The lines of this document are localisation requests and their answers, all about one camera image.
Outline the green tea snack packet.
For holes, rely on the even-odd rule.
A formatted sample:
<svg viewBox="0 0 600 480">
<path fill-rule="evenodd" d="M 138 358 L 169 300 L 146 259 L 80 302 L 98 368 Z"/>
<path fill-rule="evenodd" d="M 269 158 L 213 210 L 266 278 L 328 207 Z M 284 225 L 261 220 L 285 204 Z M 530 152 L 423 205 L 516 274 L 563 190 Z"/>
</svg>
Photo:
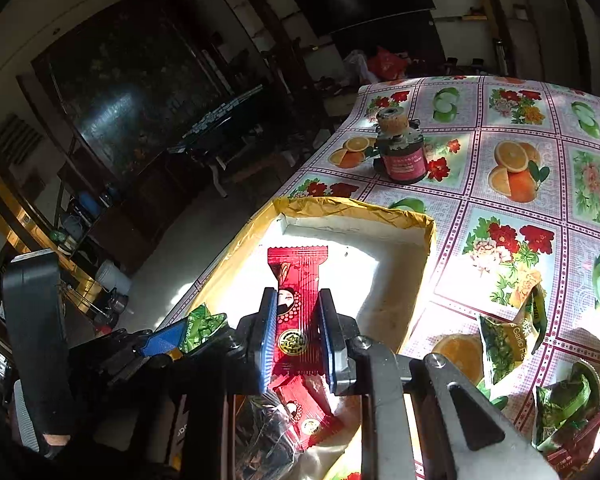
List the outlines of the green tea snack packet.
<svg viewBox="0 0 600 480">
<path fill-rule="evenodd" d="M 227 324 L 225 313 L 211 313 L 205 304 L 200 304 L 187 315 L 185 330 L 178 350 L 189 354 L 205 344 Z"/>
</svg>

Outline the red snack packet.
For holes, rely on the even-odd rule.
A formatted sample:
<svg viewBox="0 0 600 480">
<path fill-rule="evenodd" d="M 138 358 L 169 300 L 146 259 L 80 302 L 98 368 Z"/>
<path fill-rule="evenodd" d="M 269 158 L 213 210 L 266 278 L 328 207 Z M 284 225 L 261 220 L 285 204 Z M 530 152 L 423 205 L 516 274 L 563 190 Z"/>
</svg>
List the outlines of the red snack packet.
<svg viewBox="0 0 600 480">
<path fill-rule="evenodd" d="M 320 266 L 327 258 L 327 246 L 268 248 L 268 265 L 277 280 L 274 376 L 323 371 L 316 309 Z"/>
<path fill-rule="evenodd" d="M 291 434 L 299 451 L 338 434 L 342 421 L 332 412 L 323 375 L 279 376 L 271 388 L 291 419 Z"/>
</svg>

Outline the silver foil snack bag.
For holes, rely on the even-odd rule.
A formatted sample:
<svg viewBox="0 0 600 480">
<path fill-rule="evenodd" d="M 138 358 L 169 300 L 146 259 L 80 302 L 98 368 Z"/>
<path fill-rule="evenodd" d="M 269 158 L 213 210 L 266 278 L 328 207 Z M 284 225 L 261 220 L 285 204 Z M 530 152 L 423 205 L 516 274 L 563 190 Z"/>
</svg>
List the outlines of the silver foil snack bag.
<svg viewBox="0 0 600 480">
<path fill-rule="evenodd" d="M 242 402 L 234 442 L 236 479 L 285 479 L 301 454 L 289 412 L 271 390 Z"/>
</svg>

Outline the dark green biscuit packet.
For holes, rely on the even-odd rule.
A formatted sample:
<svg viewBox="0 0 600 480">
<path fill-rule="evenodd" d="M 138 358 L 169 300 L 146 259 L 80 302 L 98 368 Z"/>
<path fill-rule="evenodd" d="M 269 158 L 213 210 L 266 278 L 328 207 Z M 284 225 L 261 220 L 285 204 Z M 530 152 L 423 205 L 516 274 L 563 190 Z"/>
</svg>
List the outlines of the dark green biscuit packet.
<svg viewBox="0 0 600 480">
<path fill-rule="evenodd" d="M 558 450 L 600 411 L 600 378 L 585 361 L 572 364 L 568 376 L 534 389 L 532 445 L 541 453 Z"/>
</svg>

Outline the small red packet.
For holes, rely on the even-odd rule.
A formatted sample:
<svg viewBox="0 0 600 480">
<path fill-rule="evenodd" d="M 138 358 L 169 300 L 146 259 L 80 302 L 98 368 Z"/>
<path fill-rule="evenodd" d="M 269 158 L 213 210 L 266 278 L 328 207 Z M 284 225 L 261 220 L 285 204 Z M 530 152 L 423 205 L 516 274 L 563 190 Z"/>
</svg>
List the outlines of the small red packet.
<svg viewBox="0 0 600 480">
<path fill-rule="evenodd" d="M 546 456 L 559 479 L 600 479 L 600 447 L 594 452 L 599 435 L 600 412 Z"/>
</svg>

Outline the yellow cardboard box tray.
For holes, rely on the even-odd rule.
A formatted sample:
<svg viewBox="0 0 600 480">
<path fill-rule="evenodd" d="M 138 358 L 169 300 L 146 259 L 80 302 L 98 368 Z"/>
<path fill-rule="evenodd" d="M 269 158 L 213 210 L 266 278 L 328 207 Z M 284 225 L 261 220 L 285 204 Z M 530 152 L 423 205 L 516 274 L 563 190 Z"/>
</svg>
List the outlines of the yellow cardboard box tray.
<svg viewBox="0 0 600 480">
<path fill-rule="evenodd" d="M 324 246 L 327 258 L 316 286 L 330 290 L 337 312 L 355 318 L 364 335 L 398 350 L 410 330 L 435 237 L 434 219 L 420 212 L 340 197 L 279 197 L 208 267 L 187 307 L 205 304 L 236 325 L 275 281 L 269 249 Z"/>
</svg>

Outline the dark jar with pink label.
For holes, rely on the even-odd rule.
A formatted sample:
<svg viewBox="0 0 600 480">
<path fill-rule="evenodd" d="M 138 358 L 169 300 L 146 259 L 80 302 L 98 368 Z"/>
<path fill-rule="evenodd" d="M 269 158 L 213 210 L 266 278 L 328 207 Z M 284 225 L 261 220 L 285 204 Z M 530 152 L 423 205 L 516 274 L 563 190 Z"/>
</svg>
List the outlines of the dark jar with pink label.
<svg viewBox="0 0 600 480">
<path fill-rule="evenodd" d="M 402 184 L 426 177 L 428 166 L 419 120 L 408 118 L 403 106 L 390 106 L 377 113 L 377 122 L 375 148 L 386 176 Z"/>
</svg>

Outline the floral fruit-print tablecloth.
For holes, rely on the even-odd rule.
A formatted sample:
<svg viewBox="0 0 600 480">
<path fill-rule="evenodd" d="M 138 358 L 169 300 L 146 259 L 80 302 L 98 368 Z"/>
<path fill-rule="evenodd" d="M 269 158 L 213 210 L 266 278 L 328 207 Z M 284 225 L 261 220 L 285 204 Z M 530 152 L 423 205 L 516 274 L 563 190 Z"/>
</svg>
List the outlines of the floral fruit-print tablecloth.
<svg viewBox="0 0 600 480">
<path fill-rule="evenodd" d="M 428 171 L 413 184 L 379 163 L 377 113 L 390 106 L 419 120 Z M 402 346 L 358 327 L 365 392 L 335 396 L 327 385 L 343 428 L 301 452 L 285 479 L 559 479 L 531 442 L 534 389 L 580 360 L 600 378 L 600 98 L 495 76 L 369 84 L 279 197 L 348 198 L 436 225 Z M 536 284 L 545 338 L 488 398 L 478 316 L 513 321 Z M 178 444 L 171 464 L 236 479 L 235 456 L 186 460 Z"/>
</svg>

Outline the red plastic bag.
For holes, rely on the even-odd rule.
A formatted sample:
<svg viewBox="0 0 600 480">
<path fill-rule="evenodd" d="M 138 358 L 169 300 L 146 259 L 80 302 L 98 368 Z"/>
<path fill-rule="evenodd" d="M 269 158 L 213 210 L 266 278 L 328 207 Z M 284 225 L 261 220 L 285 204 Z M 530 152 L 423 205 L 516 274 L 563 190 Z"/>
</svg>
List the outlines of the red plastic bag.
<svg viewBox="0 0 600 480">
<path fill-rule="evenodd" d="M 379 80 L 390 81 L 401 79 L 407 68 L 407 60 L 396 54 L 379 48 L 377 53 L 367 61 L 367 67 Z"/>
</svg>

